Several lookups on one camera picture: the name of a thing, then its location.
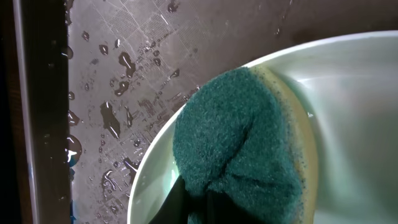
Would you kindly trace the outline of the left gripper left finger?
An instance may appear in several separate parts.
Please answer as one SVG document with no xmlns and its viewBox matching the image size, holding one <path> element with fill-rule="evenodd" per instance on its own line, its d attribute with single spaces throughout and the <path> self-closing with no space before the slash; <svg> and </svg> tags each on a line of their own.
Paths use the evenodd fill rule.
<svg viewBox="0 0 398 224">
<path fill-rule="evenodd" d="M 180 175 L 149 224 L 187 224 L 190 196 Z"/>
</svg>

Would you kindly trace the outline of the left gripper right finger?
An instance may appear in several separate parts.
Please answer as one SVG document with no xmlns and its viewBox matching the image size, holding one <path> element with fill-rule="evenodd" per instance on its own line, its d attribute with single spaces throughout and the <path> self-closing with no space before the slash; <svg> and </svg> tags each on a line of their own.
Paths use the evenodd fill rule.
<svg viewBox="0 0 398 224">
<path fill-rule="evenodd" d="M 206 194 L 206 222 L 208 224 L 261 224 L 261 221 L 237 206 L 225 193 Z"/>
</svg>

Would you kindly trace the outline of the green yellow sponge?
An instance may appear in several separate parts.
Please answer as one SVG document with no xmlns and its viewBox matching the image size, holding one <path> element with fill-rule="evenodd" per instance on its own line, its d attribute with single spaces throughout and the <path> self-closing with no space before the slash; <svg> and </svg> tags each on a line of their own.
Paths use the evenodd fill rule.
<svg viewBox="0 0 398 224">
<path fill-rule="evenodd" d="M 237 68 L 203 85 L 177 116 L 173 154 L 189 223 L 207 223 L 209 191 L 261 223 L 314 220 L 315 137 L 299 99 L 267 68 Z"/>
</svg>

